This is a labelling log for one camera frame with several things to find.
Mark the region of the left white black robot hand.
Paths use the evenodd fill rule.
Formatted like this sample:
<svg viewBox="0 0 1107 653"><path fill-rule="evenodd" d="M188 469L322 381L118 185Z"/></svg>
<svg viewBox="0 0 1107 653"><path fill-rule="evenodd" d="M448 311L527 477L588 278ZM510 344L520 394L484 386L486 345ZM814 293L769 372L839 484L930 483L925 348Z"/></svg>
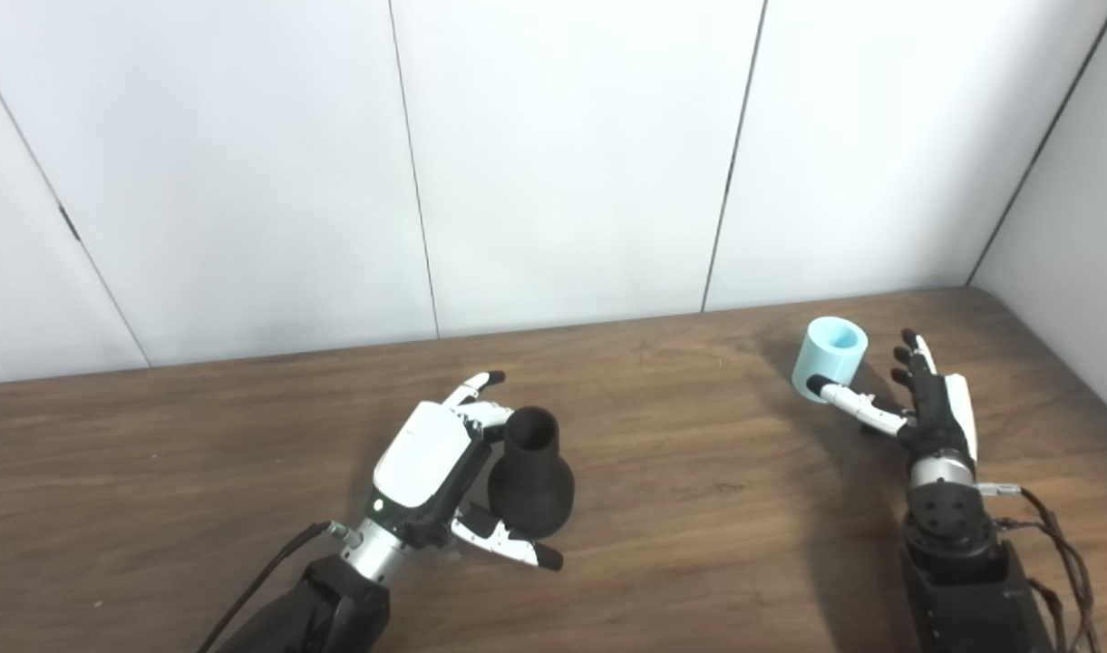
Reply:
<svg viewBox="0 0 1107 653"><path fill-rule="evenodd" d="M387 584L413 551L453 539L561 570L563 554L545 538L573 510L575 474L554 413L482 400L504 379L499 369L482 372L412 411L374 467L363 524L342 554L356 573Z"/></svg>

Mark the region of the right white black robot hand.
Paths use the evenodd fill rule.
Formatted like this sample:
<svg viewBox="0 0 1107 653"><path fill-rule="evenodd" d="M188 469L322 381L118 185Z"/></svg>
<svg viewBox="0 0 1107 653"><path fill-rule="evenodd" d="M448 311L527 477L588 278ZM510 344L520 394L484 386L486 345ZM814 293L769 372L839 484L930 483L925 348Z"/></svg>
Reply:
<svg viewBox="0 0 1107 653"><path fill-rule="evenodd" d="M940 375L925 338L917 331L902 329L901 338L904 343L893 350L898 367L890 376L908 388L912 408L884 408L873 395L859 394L825 375L810 375L805 387L861 426L901 443L913 486L932 481L972 486L976 481L977 432L968 380Z"/></svg>

